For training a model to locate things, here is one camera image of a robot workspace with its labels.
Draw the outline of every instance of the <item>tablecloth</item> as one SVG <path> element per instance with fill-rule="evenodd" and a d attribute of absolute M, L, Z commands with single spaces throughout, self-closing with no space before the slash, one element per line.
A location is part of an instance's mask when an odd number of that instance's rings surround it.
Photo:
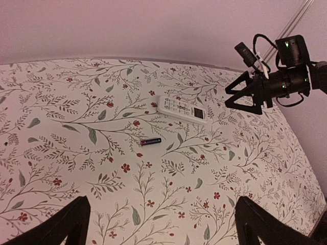
<path fill-rule="evenodd" d="M 0 66 L 0 242 L 79 195 L 87 244 L 238 244 L 242 195 L 308 234 L 325 206 L 316 177 L 277 107 L 224 106 L 239 75 L 117 59 Z M 159 95 L 205 108 L 208 123 L 159 114 Z M 140 146 L 151 137 L 162 143 Z"/>

